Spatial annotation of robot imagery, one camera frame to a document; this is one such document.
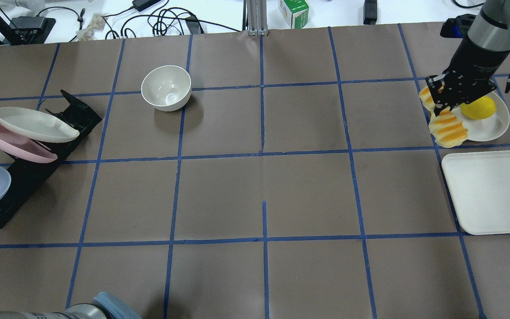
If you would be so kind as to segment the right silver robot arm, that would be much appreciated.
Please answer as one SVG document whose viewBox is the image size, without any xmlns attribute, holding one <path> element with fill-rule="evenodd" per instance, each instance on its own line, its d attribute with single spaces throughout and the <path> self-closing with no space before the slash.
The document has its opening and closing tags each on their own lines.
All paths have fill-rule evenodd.
<svg viewBox="0 0 510 319">
<path fill-rule="evenodd" d="M 436 117 L 496 89 L 491 77 L 510 54 L 510 0 L 487 0 L 476 16 L 450 18 L 440 35 L 462 41 L 447 69 L 425 79 Z"/>
</svg>

